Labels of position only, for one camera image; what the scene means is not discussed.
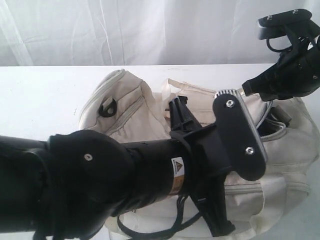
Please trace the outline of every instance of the bolt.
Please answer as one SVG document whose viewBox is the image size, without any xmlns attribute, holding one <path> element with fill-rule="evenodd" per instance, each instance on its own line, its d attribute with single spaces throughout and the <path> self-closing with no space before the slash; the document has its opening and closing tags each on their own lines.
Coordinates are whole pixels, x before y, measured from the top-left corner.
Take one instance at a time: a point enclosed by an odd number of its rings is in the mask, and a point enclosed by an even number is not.
<svg viewBox="0 0 320 240">
<path fill-rule="evenodd" d="M 226 101 L 226 106 L 228 108 L 233 108 L 235 106 L 235 101 L 233 101 L 233 100 Z"/>
<path fill-rule="evenodd" d="M 86 153 L 86 154 L 84 155 L 84 159 L 87 160 L 87 161 L 91 161 L 91 160 L 94 159 L 94 158 L 92 157 L 91 154 Z"/>
<path fill-rule="evenodd" d="M 248 146 L 246 149 L 245 149 L 245 154 L 248 154 L 248 155 L 252 155 L 255 153 L 255 149 L 251 146 Z"/>
</svg>

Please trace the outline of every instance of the yellow warning sticker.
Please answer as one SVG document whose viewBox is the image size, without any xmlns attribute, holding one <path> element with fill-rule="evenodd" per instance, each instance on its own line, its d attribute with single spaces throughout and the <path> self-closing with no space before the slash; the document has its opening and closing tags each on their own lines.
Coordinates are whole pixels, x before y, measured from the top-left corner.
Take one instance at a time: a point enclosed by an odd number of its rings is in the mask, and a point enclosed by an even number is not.
<svg viewBox="0 0 320 240">
<path fill-rule="evenodd" d="M 185 180 L 185 165 L 182 157 L 171 159 L 173 167 L 173 182 L 169 195 L 177 195 L 181 190 Z"/>
</svg>

